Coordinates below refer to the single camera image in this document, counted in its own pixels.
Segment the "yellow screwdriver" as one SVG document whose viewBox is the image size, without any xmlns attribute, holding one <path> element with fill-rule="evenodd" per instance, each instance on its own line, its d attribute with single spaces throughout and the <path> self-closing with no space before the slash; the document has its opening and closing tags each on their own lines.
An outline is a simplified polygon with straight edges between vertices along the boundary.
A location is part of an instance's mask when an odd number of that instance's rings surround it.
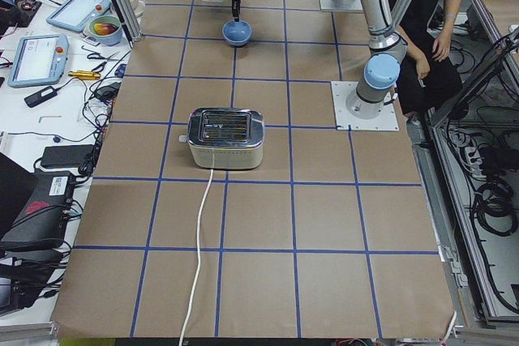
<svg viewBox="0 0 519 346">
<path fill-rule="evenodd" d="M 97 80 L 101 77 L 101 74 L 98 72 L 92 72 L 92 71 L 70 71 L 68 73 L 68 76 L 71 78 L 77 78 L 82 80 Z"/>
</svg>

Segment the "black power adapter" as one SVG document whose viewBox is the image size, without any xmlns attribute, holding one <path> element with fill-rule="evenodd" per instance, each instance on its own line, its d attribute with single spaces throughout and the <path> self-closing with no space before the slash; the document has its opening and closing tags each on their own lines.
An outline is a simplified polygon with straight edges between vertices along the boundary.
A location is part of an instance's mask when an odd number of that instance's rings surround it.
<svg viewBox="0 0 519 346">
<path fill-rule="evenodd" d="M 56 97 L 58 95 L 58 89 L 52 86 L 47 86 L 41 90 L 34 92 L 33 94 L 24 98 L 25 104 L 29 108 L 35 108 L 38 105 Z"/>
</svg>

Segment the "seated person in black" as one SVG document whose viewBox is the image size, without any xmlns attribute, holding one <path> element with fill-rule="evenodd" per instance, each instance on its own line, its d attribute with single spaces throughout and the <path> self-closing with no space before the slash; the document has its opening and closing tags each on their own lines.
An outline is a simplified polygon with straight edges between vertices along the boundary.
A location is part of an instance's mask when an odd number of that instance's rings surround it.
<svg viewBox="0 0 519 346">
<path fill-rule="evenodd" d="M 406 117 L 439 109 L 462 87 L 461 77 L 449 59 L 461 0 L 444 0 L 443 27 L 438 36 L 432 36 L 427 29 L 438 2 L 412 0 L 398 28 L 408 43 L 397 80 L 401 111 Z"/>
</svg>

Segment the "blue bowl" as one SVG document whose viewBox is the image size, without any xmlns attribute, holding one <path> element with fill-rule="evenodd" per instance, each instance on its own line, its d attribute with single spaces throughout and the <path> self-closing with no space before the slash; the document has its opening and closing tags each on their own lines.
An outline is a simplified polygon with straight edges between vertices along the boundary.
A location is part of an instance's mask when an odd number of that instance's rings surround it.
<svg viewBox="0 0 519 346">
<path fill-rule="evenodd" d="M 252 28 L 246 21 L 229 21 L 222 27 L 225 41 L 233 47 L 243 47 L 251 39 Z"/>
</svg>

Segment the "blue teach pendant lower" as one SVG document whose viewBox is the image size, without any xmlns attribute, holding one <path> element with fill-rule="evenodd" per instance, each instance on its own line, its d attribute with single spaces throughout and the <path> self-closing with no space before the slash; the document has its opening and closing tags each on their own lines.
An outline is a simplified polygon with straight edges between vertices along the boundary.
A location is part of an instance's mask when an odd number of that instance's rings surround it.
<svg viewBox="0 0 519 346">
<path fill-rule="evenodd" d="M 27 88 L 56 84 L 64 73 L 68 49 L 69 41 L 63 34 L 20 39 L 8 85 Z"/>
</svg>

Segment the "bowl of fruit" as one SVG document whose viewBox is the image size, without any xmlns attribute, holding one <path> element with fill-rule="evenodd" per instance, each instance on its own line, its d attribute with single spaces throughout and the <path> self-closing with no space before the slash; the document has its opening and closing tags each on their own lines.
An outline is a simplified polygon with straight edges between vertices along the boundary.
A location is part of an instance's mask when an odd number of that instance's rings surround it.
<svg viewBox="0 0 519 346">
<path fill-rule="evenodd" d="M 122 26 L 117 17 L 103 15 L 93 19 L 88 30 L 98 42 L 107 46 L 114 46 L 122 39 Z"/>
</svg>

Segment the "cream and chrome toaster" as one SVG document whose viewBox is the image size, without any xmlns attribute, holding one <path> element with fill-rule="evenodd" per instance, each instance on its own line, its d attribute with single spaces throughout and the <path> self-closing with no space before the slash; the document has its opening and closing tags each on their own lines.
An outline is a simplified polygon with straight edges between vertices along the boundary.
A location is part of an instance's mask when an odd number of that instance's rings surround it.
<svg viewBox="0 0 519 346">
<path fill-rule="evenodd" d="M 255 110 L 198 108 L 178 141 L 189 145 L 201 168 L 248 170 L 262 162 L 264 132 L 264 117 Z"/>
</svg>

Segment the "blue teach pendant upper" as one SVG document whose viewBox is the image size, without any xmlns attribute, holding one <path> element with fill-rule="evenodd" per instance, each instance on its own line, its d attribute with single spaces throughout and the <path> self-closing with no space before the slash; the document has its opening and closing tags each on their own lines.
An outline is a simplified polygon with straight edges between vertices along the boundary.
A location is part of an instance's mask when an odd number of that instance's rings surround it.
<svg viewBox="0 0 519 346">
<path fill-rule="evenodd" d="M 73 32 L 82 32 L 92 18 L 105 14 L 110 0 L 66 0 L 46 18 L 46 22 Z"/>
</svg>

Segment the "blue teach pendant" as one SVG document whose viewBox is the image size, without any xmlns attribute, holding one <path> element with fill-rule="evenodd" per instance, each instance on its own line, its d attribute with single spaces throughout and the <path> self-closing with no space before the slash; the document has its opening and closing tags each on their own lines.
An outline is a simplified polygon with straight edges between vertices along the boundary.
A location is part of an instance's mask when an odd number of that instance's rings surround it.
<svg viewBox="0 0 519 346">
<path fill-rule="evenodd" d="M 46 22 L 73 32 L 82 32 L 92 18 L 105 14 L 110 0 L 66 0 L 46 18 Z"/>
<path fill-rule="evenodd" d="M 56 84 L 64 73 L 68 49 L 69 41 L 63 34 L 20 39 L 8 85 L 27 88 Z"/>
</svg>

